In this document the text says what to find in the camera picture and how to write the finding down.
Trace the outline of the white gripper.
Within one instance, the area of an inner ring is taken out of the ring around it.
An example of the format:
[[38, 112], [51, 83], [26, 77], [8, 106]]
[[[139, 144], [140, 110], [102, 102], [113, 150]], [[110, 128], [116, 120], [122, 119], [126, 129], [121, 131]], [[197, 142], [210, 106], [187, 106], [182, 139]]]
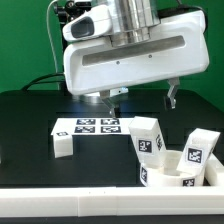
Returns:
[[180, 76], [200, 73], [209, 65], [201, 11], [164, 18], [145, 42], [114, 47], [108, 37], [70, 44], [64, 52], [64, 74], [73, 95], [100, 92], [112, 118], [119, 106], [111, 89], [168, 80], [166, 107], [174, 109]]

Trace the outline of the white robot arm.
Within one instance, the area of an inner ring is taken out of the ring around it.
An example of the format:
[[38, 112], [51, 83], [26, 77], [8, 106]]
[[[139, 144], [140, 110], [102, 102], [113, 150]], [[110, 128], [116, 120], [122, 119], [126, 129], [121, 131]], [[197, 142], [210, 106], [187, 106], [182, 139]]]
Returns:
[[166, 106], [174, 108], [179, 78], [209, 65], [201, 9], [179, 5], [161, 15], [154, 0], [75, 5], [83, 14], [63, 27], [69, 42], [63, 56], [67, 89], [73, 95], [97, 92], [111, 113], [112, 90], [160, 80], [169, 83]]

